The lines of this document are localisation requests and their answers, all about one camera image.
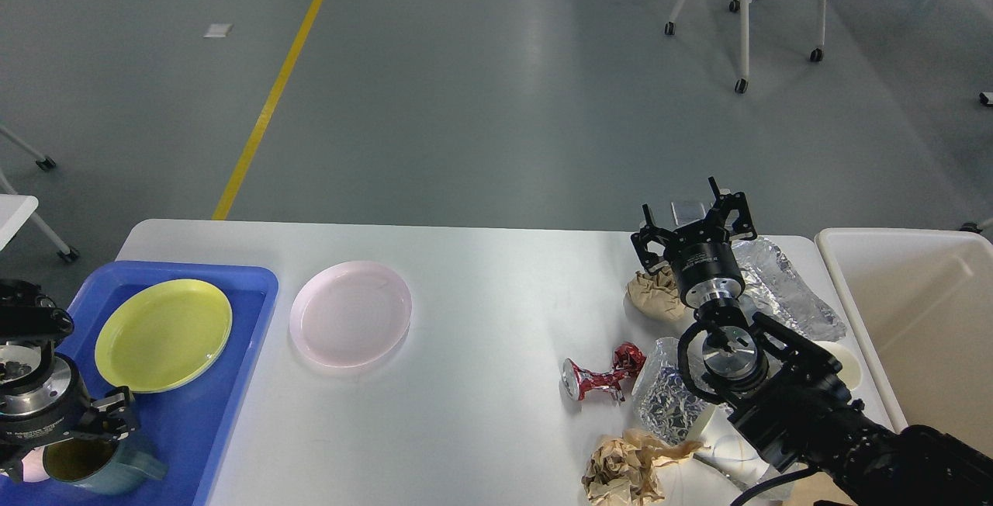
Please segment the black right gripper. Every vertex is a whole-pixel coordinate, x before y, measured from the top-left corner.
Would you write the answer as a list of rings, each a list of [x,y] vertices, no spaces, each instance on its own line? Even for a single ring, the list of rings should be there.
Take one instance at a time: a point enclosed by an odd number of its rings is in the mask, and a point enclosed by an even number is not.
[[[758,231],[744,192],[722,191],[715,177],[707,179],[714,202],[694,228],[694,244],[682,245],[680,227],[656,224],[652,209],[642,204],[643,224],[631,235],[643,272],[673,270],[680,300],[691,309],[711,300],[737,300],[747,286],[731,243],[754,241]]]

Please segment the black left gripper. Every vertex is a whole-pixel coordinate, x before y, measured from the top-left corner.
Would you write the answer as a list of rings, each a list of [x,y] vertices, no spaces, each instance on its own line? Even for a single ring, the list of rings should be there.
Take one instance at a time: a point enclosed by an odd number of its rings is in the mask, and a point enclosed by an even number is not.
[[[42,378],[22,374],[40,367],[25,356],[2,356],[1,471],[14,483],[24,481],[22,461],[36,447],[71,438],[121,440],[142,428],[137,403],[128,386],[117,386],[92,399],[78,366],[54,355]]]

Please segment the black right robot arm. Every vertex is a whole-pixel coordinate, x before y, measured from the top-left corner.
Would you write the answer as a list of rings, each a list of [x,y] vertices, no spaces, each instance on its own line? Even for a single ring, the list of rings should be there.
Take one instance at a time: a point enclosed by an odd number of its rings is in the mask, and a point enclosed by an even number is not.
[[[935,428],[894,432],[870,420],[833,354],[765,313],[745,315],[733,241],[758,233],[744,192],[709,184],[714,202],[704,217],[668,230],[643,206],[631,242],[646,272],[671,268],[693,311],[677,344],[682,382],[731,408],[731,425],[779,471],[767,486],[824,472],[857,505],[989,505],[988,456]]]

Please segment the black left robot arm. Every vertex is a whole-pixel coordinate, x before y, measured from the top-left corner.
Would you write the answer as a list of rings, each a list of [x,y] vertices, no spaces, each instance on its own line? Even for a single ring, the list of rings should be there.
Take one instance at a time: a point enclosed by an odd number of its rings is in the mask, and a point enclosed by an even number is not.
[[[2,280],[1,301],[4,477],[22,483],[22,461],[36,449],[72,439],[113,442],[138,431],[136,400],[128,386],[93,399],[77,364],[57,353],[74,333],[67,311],[42,288],[22,280]]]

